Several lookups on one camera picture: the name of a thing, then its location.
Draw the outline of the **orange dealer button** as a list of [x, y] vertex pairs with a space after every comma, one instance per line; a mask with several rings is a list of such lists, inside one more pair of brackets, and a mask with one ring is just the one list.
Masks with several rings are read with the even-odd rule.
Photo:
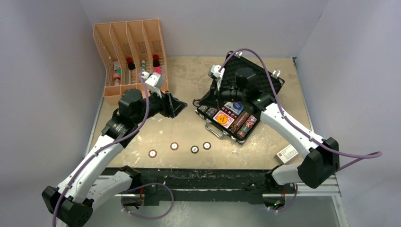
[[226, 124], [227, 121], [228, 121], [228, 118], [225, 115], [219, 115], [217, 117], [217, 122], [222, 124], [222, 125]]

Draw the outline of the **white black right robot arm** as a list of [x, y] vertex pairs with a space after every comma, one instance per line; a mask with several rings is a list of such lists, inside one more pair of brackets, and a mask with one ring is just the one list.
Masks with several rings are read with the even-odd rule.
[[213, 79], [209, 92], [199, 100], [200, 105], [220, 108], [225, 102], [241, 102], [246, 111], [257, 115], [257, 120], [270, 126], [303, 157], [303, 162], [280, 165], [274, 168], [265, 180], [270, 192], [278, 192], [288, 183], [304, 183], [310, 188], [317, 188], [340, 169], [339, 145], [333, 138], [323, 137], [309, 131], [279, 105], [276, 92], [271, 85], [271, 93], [261, 91], [254, 79], [254, 71], [241, 68], [245, 73], [244, 86], [235, 82], [223, 86], [225, 69], [212, 65], [208, 76]]

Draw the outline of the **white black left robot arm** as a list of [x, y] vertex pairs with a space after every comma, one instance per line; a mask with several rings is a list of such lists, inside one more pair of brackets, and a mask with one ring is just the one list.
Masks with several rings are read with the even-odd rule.
[[185, 102], [169, 91], [143, 94], [138, 89], [126, 90], [93, 149], [58, 186], [47, 186], [42, 192], [46, 207], [53, 215], [52, 226], [61, 221], [69, 227], [82, 227], [93, 211], [109, 198], [121, 192], [136, 193], [148, 186], [142, 183], [141, 173], [129, 166], [122, 167], [101, 184], [94, 183], [148, 118], [156, 114], [175, 118], [186, 107]]

